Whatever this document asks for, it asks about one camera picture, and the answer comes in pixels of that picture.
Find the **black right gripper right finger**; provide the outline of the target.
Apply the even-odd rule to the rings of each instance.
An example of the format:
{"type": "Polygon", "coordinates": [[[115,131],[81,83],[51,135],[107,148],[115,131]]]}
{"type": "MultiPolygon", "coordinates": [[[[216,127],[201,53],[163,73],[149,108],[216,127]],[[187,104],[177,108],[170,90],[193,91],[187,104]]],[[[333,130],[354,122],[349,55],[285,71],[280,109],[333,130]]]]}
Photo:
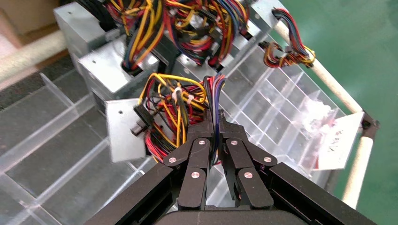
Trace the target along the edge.
{"type": "Polygon", "coordinates": [[[277,165],[276,157],[248,140],[242,125],[228,122],[224,110],[219,111],[219,155],[235,207],[270,209],[274,200],[265,176],[277,165]]]}

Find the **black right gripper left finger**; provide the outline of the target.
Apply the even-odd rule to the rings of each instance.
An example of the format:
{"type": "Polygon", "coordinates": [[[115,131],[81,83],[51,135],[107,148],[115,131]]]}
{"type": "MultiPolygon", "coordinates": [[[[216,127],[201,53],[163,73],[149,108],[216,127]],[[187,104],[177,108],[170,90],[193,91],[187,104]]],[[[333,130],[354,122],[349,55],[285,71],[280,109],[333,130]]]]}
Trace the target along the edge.
{"type": "Polygon", "coordinates": [[[171,192],[179,210],[205,207],[213,136],[212,116],[207,109],[202,122],[188,127],[186,142],[166,157],[166,166],[172,169],[171,192]]]}

